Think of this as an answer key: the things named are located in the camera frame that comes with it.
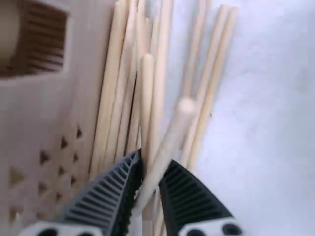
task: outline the wooden stick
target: wooden stick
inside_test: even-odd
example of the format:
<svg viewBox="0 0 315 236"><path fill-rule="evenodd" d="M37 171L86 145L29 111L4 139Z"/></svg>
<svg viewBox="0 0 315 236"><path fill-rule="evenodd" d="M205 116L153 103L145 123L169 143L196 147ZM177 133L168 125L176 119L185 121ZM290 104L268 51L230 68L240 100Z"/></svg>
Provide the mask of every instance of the wooden stick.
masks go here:
<svg viewBox="0 0 315 236"><path fill-rule="evenodd" d="M160 236L162 234L163 225L164 225L164 215L163 215L163 208L162 208L162 202L161 202L161 197L160 197L159 205L157 208L157 221L155 223L154 236Z"/></svg>
<svg viewBox="0 0 315 236"><path fill-rule="evenodd" d="M97 117L91 172L89 177L90 180L94 180L98 174L101 157L104 155L106 148L104 145L107 143L107 135L110 125L109 103L114 99L114 95L111 91L116 89L121 49L124 39L124 34L122 33L123 26L121 25L121 13L121 4L116 2Z"/></svg>
<svg viewBox="0 0 315 236"><path fill-rule="evenodd" d="M128 18L128 1L127 0L120 0L119 1L120 6L121 6L121 18L120 18L120 30L121 30L121 36L122 36L122 40L120 42L120 55L122 52L122 47L123 47L123 42L124 42L124 36L125 36L125 31L126 31L126 22L127 22L127 18ZM100 161L100 165L99 165L99 172L103 172L109 169L110 166L107 166L105 163L105 152L106 152L106 147L107 147L107 142L108 142L108 137L109 137L109 132L110 132L110 126L111 126L111 117L112 117L112 112L113 112L113 106L114 106L114 102L115 102L115 93L116 93L116 89L117 89L117 80L118 80L118 73L119 73L119 68L120 68L120 60L121 60L121 56L119 57L119 62L118 62L118 67L115 69L115 86L111 87L111 86L107 86L107 100L105 101L107 104L107 110L105 111L105 115L107 117L107 122L106 122L106 126L104 128L104 134L105 134L105 138L104 138L104 150L102 152L102 156L101 156L101 161Z"/></svg>
<svg viewBox="0 0 315 236"><path fill-rule="evenodd" d="M217 15L216 24L212 33L212 38L211 38L211 42L208 48L207 58L203 67L201 80L200 80L199 88L197 91L196 115L192 121L191 126L189 127L189 130L188 130L185 142L184 142L183 154L182 154L182 159L181 159L181 164L184 167L187 166L193 138L195 136L197 125L198 125L198 120L199 120L202 104L205 99L206 90L209 84L209 78L212 73L213 65L214 65L217 51L219 48L221 34L223 31L228 13L229 13L229 7L225 4L221 5L218 15Z"/></svg>
<svg viewBox="0 0 315 236"><path fill-rule="evenodd" d="M191 95L191 88L193 76L196 69L197 57L199 55L200 41L202 37L203 28L207 19L207 11L211 7L211 0L199 0L198 12L193 26L193 34L190 40L189 60L185 66L183 77L183 96Z"/></svg>
<svg viewBox="0 0 315 236"><path fill-rule="evenodd" d="M168 59L169 35L172 23L173 0L163 0L158 35L157 60L153 85L152 113L150 118L150 147L148 166L154 162L162 139L161 123L164 113L166 67Z"/></svg>
<svg viewBox="0 0 315 236"><path fill-rule="evenodd" d="M132 50L131 67L130 67L127 86L126 86L126 94L124 98L124 108L123 108L123 113L122 113L122 119L120 121L120 126L119 126L115 161L119 160L125 155L127 133L128 133L128 127L129 127L129 121L130 121L130 115L131 115L131 106L132 106L133 94L134 94L134 89L135 89L136 73L137 73L137 47L136 47L136 43L134 43L133 50Z"/></svg>
<svg viewBox="0 0 315 236"><path fill-rule="evenodd" d="M218 89L218 85L220 82L223 65L225 61L226 52L228 50L228 47L230 45L230 41L233 34L233 29L235 26L237 14L238 14L239 8L233 7L228 15L228 18L226 20L224 30L222 33L222 39L220 42L216 62L214 64L210 84L204 99L204 103L202 105L202 110L199 117L199 122L196 130L195 137L193 139L192 143L192 149L189 156L189 162L187 165L187 168L191 171L193 169L195 160L197 158L200 142L202 139L203 131L206 129L206 125L208 123L208 119L210 116L210 113L212 111L214 98L216 95L216 91Z"/></svg>
<svg viewBox="0 0 315 236"><path fill-rule="evenodd" d="M146 54L141 59L142 87L141 87L141 156L144 161L146 172L148 159L148 132L151 114L151 103L153 93L154 58Z"/></svg>
<svg viewBox="0 0 315 236"><path fill-rule="evenodd" d="M158 149L153 166L147 172L134 208L135 215L140 215L148 201L152 197L155 188L162 179L173 153L179 147L186 128L194 114L195 102L190 98L182 98L177 106L175 116L167 129L164 139Z"/></svg>
<svg viewBox="0 0 315 236"><path fill-rule="evenodd" d="M150 19L146 18L146 39L147 39L147 52L150 51L150 42L151 42L151 34L152 34L152 24Z"/></svg>
<svg viewBox="0 0 315 236"><path fill-rule="evenodd" d="M208 52L207 52L207 57L206 57L206 61L203 67L203 72L202 72L202 76L201 76L201 80L200 80L200 84L199 84L199 88L197 91L197 96L196 96L196 114L193 118L192 124L189 127L189 131L187 133L185 142L184 142L184 150L183 150L183 155L182 155L182 159L181 159L181 164L186 167L187 162L188 162L188 158L189 158L189 153L190 153L190 149L191 149L191 145L192 145L192 141L195 135L195 131L196 131L196 127L197 127L197 123L198 123L198 119L199 119L199 114L201 111L201 107L204 101L204 96L206 93L206 89L207 89L207 84L209 82L209 75L211 74L212 68L213 68L213 64L217 55L217 51L218 51L218 47L219 47L219 43L220 43L220 39L221 39L221 34L224 28L224 23L226 21L227 15L228 15L228 11L229 11L229 7L227 5L221 5L219 12L217 14L217 19L216 19L216 23L213 29L213 33L212 33L212 38L211 38L211 42L210 45L208 47ZM184 90L183 93L191 93L191 84L185 84L183 89L187 89L186 91ZM157 223L156 223L156 227L155 227L155 235L161 235L163 232L163 225L164 225L164 221L163 221L163 211L162 211L162 206L159 206L159 209L157 211Z"/></svg>
<svg viewBox="0 0 315 236"><path fill-rule="evenodd" d="M159 12L153 17L152 35L150 40L150 53L155 57L158 48Z"/></svg>
<svg viewBox="0 0 315 236"><path fill-rule="evenodd" d="M130 120L129 137L127 144L127 152L131 152L137 148L137 137L140 124L140 99L141 99L141 83L142 71L140 70L140 59L145 55L147 50L145 33L145 17L141 11L137 12L136 27L136 44L137 44L137 81L133 98L133 107Z"/></svg>
<svg viewBox="0 0 315 236"><path fill-rule="evenodd" d="M126 35L124 40L122 58L118 73L117 88L115 95L115 103L113 107L110 131L108 135L107 147L104 155L104 167L109 168L115 160L116 145L118 141L119 126L124 106L124 98L128 74L131 66L132 49L135 40L135 19L136 7L130 4L129 17L126 27Z"/></svg>

